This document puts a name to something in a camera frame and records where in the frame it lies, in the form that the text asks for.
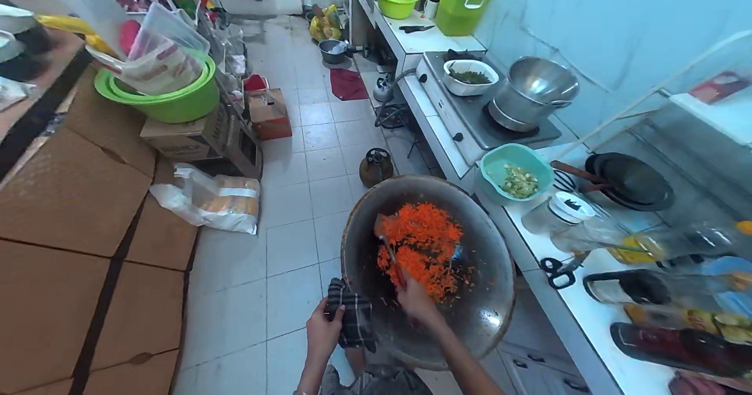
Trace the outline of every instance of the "cabinet handle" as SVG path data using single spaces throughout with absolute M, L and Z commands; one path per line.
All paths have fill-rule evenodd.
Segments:
M 530 360 L 535 361 L 535 362 L 546 362 L 545 358 L 543 358 L 543 357 L 537 357 L 535 355 L 532 355 L 531 353 L 527 354 L 527 357 Z
M 575 382 L 573 382 L 573 381 L 571 381 L 569 379 L 564 379 L 564 384 L 567 385 L 567 386 L 569 386 L 569 388 L 577 390 L 578 392 L 590 393 L 590 389 L 587 386 L 585 386 L 583 384 L 576 384 Z

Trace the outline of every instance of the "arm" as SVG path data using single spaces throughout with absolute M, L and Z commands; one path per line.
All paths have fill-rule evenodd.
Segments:
M 504 395 L 483 367 L 457 339 L 444 316 L 438 312 L 436 305 L 426 294 L 426 288 L 408 273 L 404 275 L 407 288 L 397 290 L 397 299 L 405 313 L 422 323 L 437 339 L 449 370 L 452 371 L 463 393 L 465 395 Z
M 308 338 L 308 352 L 305 357 L 305 366 L 298 383 L 297 394 L 316 395 L 319 393 L 321 379 L 329 357 L 334 352 L 339 339 L 339 331 L 342 329 L 342 316 L 344 305 L 337 309 L 334 320 L 329 322 L 324 317 L 326 297 L 322 299 L 311 318 L 305 323 L 305 331 Z

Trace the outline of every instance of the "hand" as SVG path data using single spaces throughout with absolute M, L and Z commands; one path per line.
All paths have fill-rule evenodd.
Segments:
M 413 279 L 404 269 L 402 269 L 402 275 L 405 276 L 407 288 L 397 288 L 397 300 L 405 313 L 427 327 L 445 323 L 436 304 L 428 297 L 426 287 Z
M 311 318 L 305 323 L 305 331 L 308 335 L 308 357 L 309 361 L 326 362 L 334 352 L 339 339 L 339 331 L 342 329 L 342 316 L 344 315 L 344 305 L 337 308 L 334 314 L 334 320 L 326 320 L 324 316 L 324 307 L 326 306 L 327 297 L 324 297 L 316 306 Z

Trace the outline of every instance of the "yellow bag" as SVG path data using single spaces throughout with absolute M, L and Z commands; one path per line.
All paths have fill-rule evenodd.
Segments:
M 324 10 L 324 17 L 314 17 L 311 20 L 311 26 L 308 27 L 308 33 L 318 42 L 323 40 L 340 40 L 342 39 L 342 30 L 340 29 L 339 15 L 337 15 L 337 6 L 330 5 Z

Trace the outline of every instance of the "cooking oil bottle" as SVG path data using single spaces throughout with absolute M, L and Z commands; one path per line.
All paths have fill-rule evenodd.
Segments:
M 616 260 L 625 264 L 652 263 L 690 254 L 742 254 L 752 250 L 752 221 L 732 225 L 701 222 L 682 228 L 654 228 L 627 236 L 621 244 L 647 251 L 608 248 Z

